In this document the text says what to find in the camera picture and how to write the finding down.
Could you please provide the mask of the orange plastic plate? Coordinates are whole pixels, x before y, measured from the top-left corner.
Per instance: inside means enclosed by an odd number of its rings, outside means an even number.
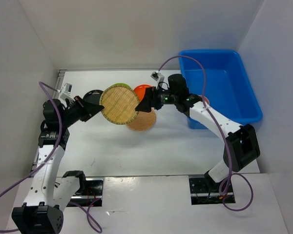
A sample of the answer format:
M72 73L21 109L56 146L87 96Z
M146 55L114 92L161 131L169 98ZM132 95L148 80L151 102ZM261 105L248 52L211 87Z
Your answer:
M149 88L149 87L152 87L152 86L148 84L141 84L134 88L133 91L138 96L139 101L141 101L144 98L146 88Z

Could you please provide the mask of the green plastic plate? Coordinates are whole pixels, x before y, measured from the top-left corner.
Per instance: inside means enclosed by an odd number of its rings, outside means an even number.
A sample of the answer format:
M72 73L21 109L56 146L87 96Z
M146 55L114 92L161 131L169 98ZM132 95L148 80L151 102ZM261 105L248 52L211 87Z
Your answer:
M125 84L125 83L116 83L114 85L116 85L116 86L122 86L122 87L126 87L128 89L131 89L131 87L128 84Z

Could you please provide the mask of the blue plastic bin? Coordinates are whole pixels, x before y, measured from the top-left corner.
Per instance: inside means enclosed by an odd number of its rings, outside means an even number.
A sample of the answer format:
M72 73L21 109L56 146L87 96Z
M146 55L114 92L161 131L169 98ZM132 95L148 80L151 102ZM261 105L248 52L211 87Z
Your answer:
M180 69L189 91L204 94L212 108L245 124L259 122L262 111L240 55L234 50L180 52Z

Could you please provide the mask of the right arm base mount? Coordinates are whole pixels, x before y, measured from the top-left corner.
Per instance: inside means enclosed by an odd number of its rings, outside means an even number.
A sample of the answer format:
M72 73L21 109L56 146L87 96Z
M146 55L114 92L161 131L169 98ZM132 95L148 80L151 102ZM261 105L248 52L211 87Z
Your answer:
M189 175L188 181L192 205L222 204L224 198L227 198L225 203L235 203L231 185L226 196L221 196L218 191L219 185L209 188L203 175Z

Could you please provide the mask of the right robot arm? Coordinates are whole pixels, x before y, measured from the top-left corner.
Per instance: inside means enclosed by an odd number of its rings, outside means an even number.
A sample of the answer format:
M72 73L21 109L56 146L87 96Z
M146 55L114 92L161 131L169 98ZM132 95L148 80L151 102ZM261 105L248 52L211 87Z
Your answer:
M225 143L222 160L204 175L204 186L208 191L216 191L228 175L241 171L260 156L253 126L234 122L204 103L200 96L190 93L181 74L168 77L167 89L162 88L162 74L154 72L151 77L157 85L146 88L136 111L149 113L164 105L174 105L180 113L203 124Z

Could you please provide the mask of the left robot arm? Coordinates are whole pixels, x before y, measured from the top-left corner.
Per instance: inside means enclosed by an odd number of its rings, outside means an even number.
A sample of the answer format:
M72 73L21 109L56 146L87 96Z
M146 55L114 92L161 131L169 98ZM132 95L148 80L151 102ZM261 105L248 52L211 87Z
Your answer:
M22 234L60 233L63 212L71 197L84 194L88 185L83 171L65 172L56 185L70 135L68 128L77 121L88 121L103 108L79 96L66 99L66 104L58 99L43 104L37 171L23 204L12 211L12 219Z

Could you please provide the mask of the pink plastic cup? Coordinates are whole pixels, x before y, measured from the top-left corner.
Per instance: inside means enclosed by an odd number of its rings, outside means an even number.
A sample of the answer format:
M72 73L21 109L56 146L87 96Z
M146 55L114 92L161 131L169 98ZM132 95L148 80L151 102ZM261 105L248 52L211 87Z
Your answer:
M202 98L202 99L204 99L205 103L206 103L207 105L209 105L209 99L208 99L207 97L204 97L204 98Z

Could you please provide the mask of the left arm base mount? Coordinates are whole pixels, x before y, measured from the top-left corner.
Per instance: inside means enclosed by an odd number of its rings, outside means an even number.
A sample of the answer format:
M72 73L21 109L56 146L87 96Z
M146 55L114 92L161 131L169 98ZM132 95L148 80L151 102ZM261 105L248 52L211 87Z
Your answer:
M74 194L67 207L75 207L76 203L82 207L101 207L103 199L104 178L103 177L87 177L85 181L85 188L79 194Z

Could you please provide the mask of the green-rimmed bamboo tray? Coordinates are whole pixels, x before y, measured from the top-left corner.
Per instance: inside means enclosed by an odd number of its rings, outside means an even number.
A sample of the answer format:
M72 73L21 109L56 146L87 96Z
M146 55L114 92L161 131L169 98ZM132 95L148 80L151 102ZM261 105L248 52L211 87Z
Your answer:
M138 115L135 110L140 103L138 96L132 89L111 85L105 89L100 98L101 111L105 119L116 125L126 125Z

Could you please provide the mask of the brown woven bamboo tray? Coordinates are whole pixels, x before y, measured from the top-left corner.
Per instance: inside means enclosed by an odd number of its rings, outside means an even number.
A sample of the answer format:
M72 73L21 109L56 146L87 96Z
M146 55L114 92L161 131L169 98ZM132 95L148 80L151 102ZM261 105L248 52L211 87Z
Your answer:
M151 129L156 122L156 114L154 110L151 112L139 112L137 117L126 126L132 131L143 132Z

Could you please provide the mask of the black plastic plate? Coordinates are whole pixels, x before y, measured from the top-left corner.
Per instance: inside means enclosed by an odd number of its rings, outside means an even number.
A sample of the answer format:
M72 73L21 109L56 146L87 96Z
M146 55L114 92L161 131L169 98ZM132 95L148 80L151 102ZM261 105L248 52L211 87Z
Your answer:
M84 95L83 100L90 104L99 105L102 93L102 90L91 90Z

